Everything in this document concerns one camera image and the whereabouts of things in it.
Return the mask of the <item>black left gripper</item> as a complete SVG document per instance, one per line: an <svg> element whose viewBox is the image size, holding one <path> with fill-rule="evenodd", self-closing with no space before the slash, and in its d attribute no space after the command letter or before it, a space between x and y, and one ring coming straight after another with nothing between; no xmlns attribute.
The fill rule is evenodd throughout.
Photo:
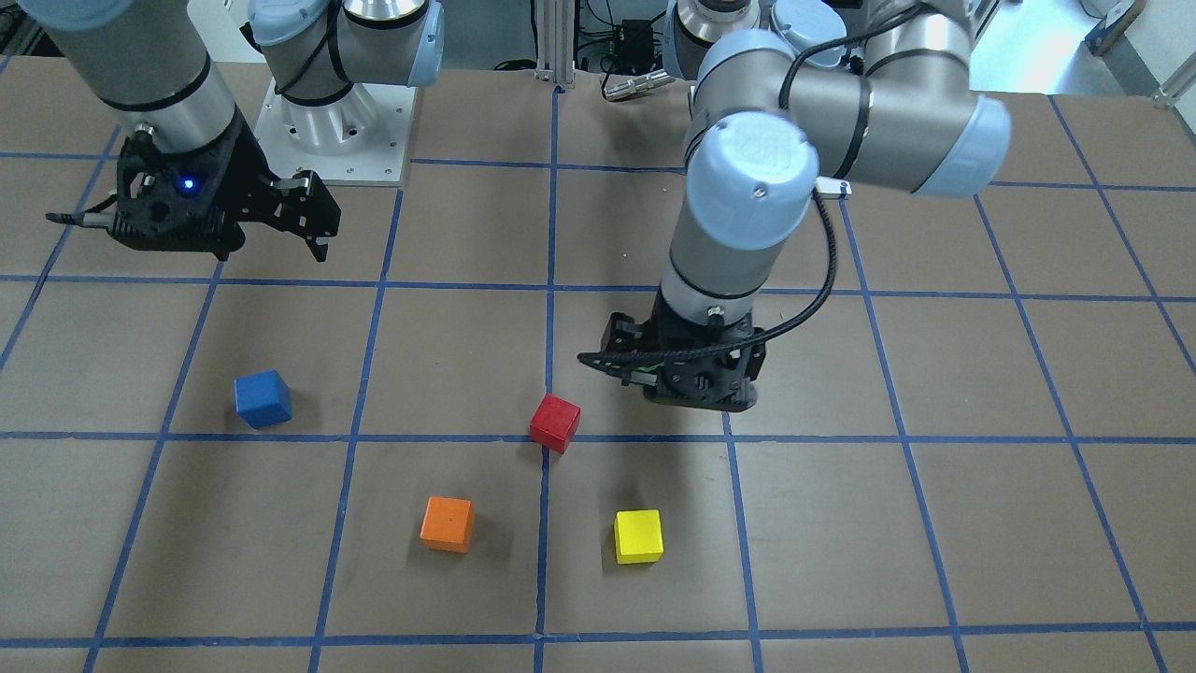
<svg viewBox="0 0 1196 673"><path fill-rule="evenodd" d="M751 314L688 322L657 293L648 319L612 312L602 349L576 360L623 386L641 387L654 404L743 412L759 400L755 383L765 359L763 334Z"/></svg>

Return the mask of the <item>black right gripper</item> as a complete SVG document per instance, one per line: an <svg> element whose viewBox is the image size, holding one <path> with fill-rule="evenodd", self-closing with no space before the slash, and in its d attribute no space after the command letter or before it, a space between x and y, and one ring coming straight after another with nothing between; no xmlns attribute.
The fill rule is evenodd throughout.
<svg viewBox="0 0 1196 673"><path fill-rule="evenodd" d="M208 252L244 246L244 222L303 239L324 263L342 210L312 170L277 179L252 131L230 126L199 149L167 153L163 134L138 126L117 159L117 186L93 208L51 212L49 222L106 231L138 251Z"/></svg>

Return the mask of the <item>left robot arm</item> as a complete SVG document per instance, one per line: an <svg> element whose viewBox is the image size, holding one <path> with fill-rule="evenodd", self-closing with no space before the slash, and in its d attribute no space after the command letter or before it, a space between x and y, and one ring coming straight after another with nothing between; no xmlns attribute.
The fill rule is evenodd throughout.
<svg viewBox="0 0 1196 673"><path fill-rule="evenodd" d="M837 247L817 179L971 197L1008 153L1011 115L970 88L968 1L864 1L849 33L823 1L672 1L663 63L692 81L685 191L645 322L616 312L579 362L657 404L742 412L765 342L832 293ZM814 208L826 276L768 331L753 298Z"/></svg>

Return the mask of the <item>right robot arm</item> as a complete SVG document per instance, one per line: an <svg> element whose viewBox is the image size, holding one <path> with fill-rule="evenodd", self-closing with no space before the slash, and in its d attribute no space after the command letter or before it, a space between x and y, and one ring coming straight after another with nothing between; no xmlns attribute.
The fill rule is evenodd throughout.
<svg viewBox="0 0 1196 673"><path fill-rule="evenodd" d="M136 251L244 246L245 222L327 259L341 209L321 175L274 172L184 1L22 1L126 131L115 191L49 221ZM443 63L439 1L252 1L244 38L266 57L299 148L356 149L380 117L368 85L428 88Z"/></svg>

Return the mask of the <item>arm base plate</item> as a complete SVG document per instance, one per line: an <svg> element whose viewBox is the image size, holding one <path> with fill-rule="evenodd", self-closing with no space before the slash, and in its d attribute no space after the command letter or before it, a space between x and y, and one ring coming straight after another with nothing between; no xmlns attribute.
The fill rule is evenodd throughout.
<svg viewBox="0 0 1196 673"><path fill-rule="evenodd" d="M419 93L324 77L270 88L254 136L282 178L312 171L328 186L401 186Z"/></svg>

